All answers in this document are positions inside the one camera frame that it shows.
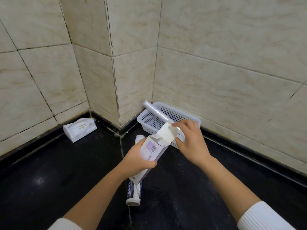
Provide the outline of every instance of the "beige marble tile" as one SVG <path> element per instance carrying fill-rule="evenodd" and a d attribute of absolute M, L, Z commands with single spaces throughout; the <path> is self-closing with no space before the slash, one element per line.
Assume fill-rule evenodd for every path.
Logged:
<path fill-rule="evenodd" d="M 118 116 L 111 57 L 74 45 L 88 100 Z"/>
<path fill-rule="evenodd" d="M 59 0 L 1 0 L 0 18 L 17 49 L 70 43 Z"/>
<path fill-rule="evenodd" d="M 0 141 L 52 117 L 18 52 L 0 54 Z"/>
<path fill-rule="evenodd" d="M 252 139 L 307 163 L 307 85 L 303 85 Z"/>
<path fill-rule="evenodd" d="M 58 115 L 55 116 L 57 122 L 59 124 L 64 123 L 80 114 L 83 112 L 87 111 L 90 108 L 90 105 L 88 104 L 88 101 L 85 101 L 77 106 L 74 106 L 70 108 L 67 111 L 64 111 L 62 113 L 59 113 Z"/>
<path fill-rule="evenodd" d="M 157 48 L 114 57 L 120 116 L 152 97 Z"/>
<path fill-rule="evenodd" d="M 146 101 L 151 102 L 152 97 L 149 97 Z M 121 116 L 120 119 L 120 125 L 123 126 L 124 124 L 126 124 L 129 120 L 131 120 L 132 118 L 134 118 L 136 115 L 139 115 L 145 108 L 143 107 L 143 103 L 145 102 L 145 100 L 143 102 L 141 102 L 139 105 L 137 105 L 135 108 L 133 108 L 132 110 L 128 111 L 126 114 L 124 114 L 123 116 Z"/>
<path fill-rule="evenodd" d="M 201 126 L 202 127 L 206 128 L 206 129 L 208 129 L 210 131 L 213 131 L 213 132 L 215 132 L 215 133 L 217 133 L 217 134 L 219 134 L 219 135 L 221 135 L 221 136 L 223 136 L 223 137 L 225 137 L 227 139 L 230 139 L 230 140 L 232 140 L 232 141 L 234 141 L 234 142 L 236 142 L 236 143 L 238 143 L 240 145 L 246 146 L 246 144 L 251 140 L 250 138 L 247 138 L 246 136 L 243 136 L 243 135 L 241 135 L 239 133 L 236 133 L 235 131 L 232 131 L 232 130 L 226 128 L 226 127 L 223 127 L 223 126 L 221 126 L 221 125 L 219 125 L 217 123 L 214 123 L 214 122 L 212 122 L 210 120 L 207 120 L 207 119 L 205 119 L 203 117 L 195 115 L 194 113 L 191 113 L 191 112 L 189 112 L 187 110 L 184 110 L 184 109 L 182 109 L 182 108 L 180 108 L 178 106 L 175 106 L 175 105 L 173 105 L 173 104 L 171 104 L 171 103 L 169 103 L 167 101 L 164 101 L 164 100 L 162 100 L 162 99 L 160 99 L 160 98 L 158 98 L 156 96 L 153 96 L 153 102 L 162 102 L 162 103 L 165 103 L 165 104 L 170 105 L 172 107 L 175 107 L 175 108 L 177 108 L 177 109 L 179 109 L 181 111 L 184 111 L 184 112 L 186 112 L 188 114 L 191 114 L 191 115 L 193 115 L 193 116 L 195 116 L 195 117 L 197 117 L 197 118 L 199 118 L 201 120 Z"/>
<path fill-rule="evenodd" d="M 113 56 L 157 46 L 161 0 L 107 0 Z"/>
<path fill-rule="evenodd" d="M 158 47 L 153 93 L 250 138 L 300 85 Z"/>
<path fill-rule="evenodd" d="M 282 163 L 286 166 L 289 166 L 290 168 L 293 168 L 294 170 L 297 170 L 305 175 L 307 175 L 307 164 L 297 160 L 291 156 L 288 156 L 282 152 L 279 152 L 277 150 L 274 150 L 270 147 L 267 147 L 261 143 L 258 143 L 254 140 L 250 140 L 247 143 L 247 147 L 250 149 L 255 150 L 256 152 L 269 157 L 273 159 L 274 161 L 277 161 L 279 163 Z"/>
<path fill-rule="evenodd" d="M 59 0 L 71 41 L 110 56 L 103 0 Z"/>
<path fill-rule="evenodd" d="M 303 82 L 307 0 L 163 0 L 159 46 Z"/>
<path fill-rule="evenodd" d="M 19 52 L 53 114 L 87 100 L 71 44 Z"/>
<path fill-rule="evenodd" d="M 0 21 L 0 53 L 7 51 L 16 51 L 16 48 Z"/>
<path fill-rule="evenodd" d="M 110 114 L 109 112 L 107 112 L 106 110 L 102 109 L 100 106 L 96 105 L 95 103 L 93 103 L 91 101 L 89 101 L 89 103 L 90 103 L 91 109 L 94 112 L 96 112 L 97 114 L 99 114 L 100 116 L 105 118 L 106 120 L 110 121 L 114 125 L 120 126 L 119 117 Z"/>
<path fill-rule="evenodd" d="M 27 143 L 28 141 L 39 138 L 39 135 L 56 127 L 58 123 L 55 118 L 50 118 L 42 123 L 39 123 L 23 132 L 18 133 L 2 142 L 0 142 L 0 156 L 7 152 Z"/>

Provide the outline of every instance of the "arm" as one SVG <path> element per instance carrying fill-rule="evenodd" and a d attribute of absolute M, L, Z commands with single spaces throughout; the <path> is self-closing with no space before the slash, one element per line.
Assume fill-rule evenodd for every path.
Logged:
<path fill-rule="evenodd" d="M 239 229 L 294 229 L 210 155 L 196 122 L 181 120 L 172 125 L 180 127 L 185 135 L 184 143 L 176 138 L 179 150 L 208 176 L 238 223 Z"/>
<path fill-rule="evenodd" d="M 145 140 L 146 138 L 134 145 L 124 159 L 63 218 L 72 221 L 83 230 L 95 230 L 120 184 L 140 171 L 156 166 L 156 161 L 146 161 L 141 158 L 140 148 Z"/>

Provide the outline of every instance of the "person's left hand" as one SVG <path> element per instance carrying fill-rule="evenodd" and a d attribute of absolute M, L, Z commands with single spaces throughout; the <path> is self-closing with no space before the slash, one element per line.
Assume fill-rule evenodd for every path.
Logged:
<path fill-rule="evenodd" d="M 130 178 L 144 169 L 152 169 L 157 165 L 156 161 L 144 160 L 140 155 L 140 149 L 145 140 L 146 138 L 132 146 L 124 159 L 118 164 L 118 167 L 125 178 Z"/>

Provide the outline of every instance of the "hand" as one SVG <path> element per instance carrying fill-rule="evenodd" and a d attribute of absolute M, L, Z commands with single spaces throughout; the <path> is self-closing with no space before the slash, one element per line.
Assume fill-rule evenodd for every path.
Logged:
<path fill-rule="evenodd" d="M 197 122 L 181 120 L 173 123 L 172 126 L 179 127 L 185 135 L 184 143 L 178 137 L 175 140 L 179 150 L 189 161 L 201 167 L 212 158 Z"/>
<path fill-rule="evenodd" d="M 132 146 L 124 159 L 118 164 L 125 179 L 130 178 L 144 169 L 152 169 L 157 165 L 156 161 L 144 160 L 140 155 L 140 149 L 146 138 Z"/>

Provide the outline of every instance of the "black floor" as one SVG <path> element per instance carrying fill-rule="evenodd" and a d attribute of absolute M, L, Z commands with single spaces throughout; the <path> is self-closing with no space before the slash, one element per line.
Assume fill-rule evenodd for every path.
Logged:
<path fill-rule="evenodd" d="M 104 127 L 76 143 L 61 136 L 0 172 L 0 229 L 47 229 L 122 159 L 140 125 L 120 139 Z M 297 229 L 307 225 L 307 189 L 206 140 L 210 153 Z M 170 146 L 143 180 L 139 207 L 117 190 L 98 229 L 236 229 L 208 178 Z"/>

